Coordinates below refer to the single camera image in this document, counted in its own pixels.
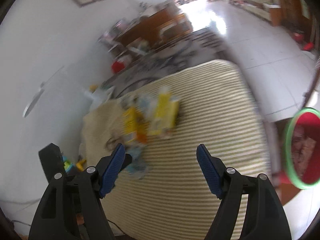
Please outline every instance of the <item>wooden furniture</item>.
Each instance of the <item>wooden furniture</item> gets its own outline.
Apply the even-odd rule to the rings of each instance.
[[[244,1],[240,7],[271,22],[272,26],[281,25],[282,10],[278,5],[269,5],[267,0],[232,0]]]
[[[311,34],[312,18],[305,17],[303,13],[303,0],[280,0],[280,5],[283,14],[284,24],[295,24],[305,33],[305,41],[308,42]]]
[[[164,44],[160,38],[159,32],[161,26],[164,26],[165,24],[170,23],[176,26],[174,31],[177,35],[174,35],[175,37],[184,35],[188,31],[192,31],[191,25],[189,25],[189,29],[186,30],[183,24],[181,24],[181,19],[183,17],[186,18],[184,14],[176,15],[175,13],[172,13],[169,8],[164,8],[150,17],[143,19],[140,23],[121,34],[116,38],[116,41],[126,47],[131,42],[141,37],[149,42],[150,47],[157,48]]]
[[[174,20],[162,24],[158,28],[162,44],[166,44],[185,34],[191,33],[193,28],[184,13],[178,14]]]

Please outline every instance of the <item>cable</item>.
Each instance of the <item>cable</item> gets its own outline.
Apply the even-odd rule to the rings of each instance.
[[[10,200],[1,200],[0,199],[0,202],[3,202],[3,203],[11,203],[11,204],[18,204],[18,205],[28,205],[28,204],[35,204],[37,202],[39,202],[41,200],[41,198],[37,198],[37,199],[34,199],[34,200],[29,200],[29,201],[25,201],[25,202],[19,202],[19,201],[10,201]]]
[[[122,233],[126,234],[115,222],[110,221],[109,219],[107,219],[108,222],[114,224]]]
[[[23,225],[26,225],[26,226],[30,226],[31,227],[31,225],[30,224],[27,224],[27,223],[25,223],[25,222],[21,222],[21,221],[18,221],[18,220],[11,220],[11,222],[16,222],[16,223],[20,223],[20,224],[23,224]]]

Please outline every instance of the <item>bright light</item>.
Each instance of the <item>bright light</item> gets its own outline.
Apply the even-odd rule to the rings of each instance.
[[[210,11],[209,14],[210,14],[211,20],[216,23],[216,27],[217,27],[218,31],[221,34],[226,34],[227,26],[226,26],[224,19],[221,18],[220,16],[217,16],[215,14],[215,12],[213,12],[213,11]]]
[[[180,6],[181,10],[187,14],[193,31],[197,31],[211,24],[217,27],[217,30],[221,34],[226,34],[226,23],[220,16],[217,16],[215,12],[207,9],[206,0],[197,0],[191,3],[183,4]]]

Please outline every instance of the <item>yellow striped fabric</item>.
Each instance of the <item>yellow striped fabric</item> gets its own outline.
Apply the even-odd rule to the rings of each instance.
[[[214,60],[138,89],[156,95],[169,85],[181,97],[183,117],[169,140],[152,139],[143,152],[151,171],[143,179],[121,172],[101,202],[109,220],[137,240],[204,239],[220,200],[207,186],[196,160],[204,143],[212,156],[240,173],[269,174],[261,118],[237,67]],[[240,236],[241,202],[233,239]]]

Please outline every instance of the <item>green rim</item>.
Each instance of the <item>green rim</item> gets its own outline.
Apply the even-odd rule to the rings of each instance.
[[[302,180],[300,180],[294,169],[293,161],[291,158],[291,139],[293,135],[293,129],[297,123],[298,118],[304,113],[313,113],[320,119],[320,112],[318,112],[316,109],[303,108],[302,110],[297,112],[295,116],[291,119],[291,121],[287,124],[284,134],[285,173],[289,177],[292,184],[294,184],[297,188],[300,189],[308,189],[320,183],[320,178],[311,184],[306,184]]]

